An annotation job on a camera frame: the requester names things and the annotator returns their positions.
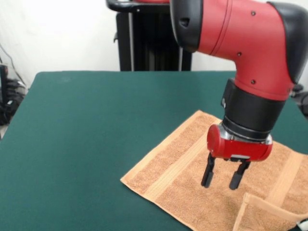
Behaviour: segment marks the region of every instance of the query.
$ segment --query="towel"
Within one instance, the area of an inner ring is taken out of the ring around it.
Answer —
[[[239,163],[223,159],[211,186],[201,186],[207,131],[220,122],[197,111],[121,182],[194,231],[286,231],[308,218],[308,157],[278,142],[265,161],[252,162],[237,190],[229,182]]]

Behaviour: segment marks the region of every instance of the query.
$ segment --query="green table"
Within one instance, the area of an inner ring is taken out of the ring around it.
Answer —
[[[0,144],[0,230],[188,230],[119,179],[196,110],[222,118],[233,76],[38,74]],[[307,128],[288,101],[272,134],[308,153]]]

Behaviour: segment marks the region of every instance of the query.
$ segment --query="black stand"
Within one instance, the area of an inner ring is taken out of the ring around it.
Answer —
[[[190,71],[192,54],[174,38],[169,4],[107,0],[116,16],[121,71]]]

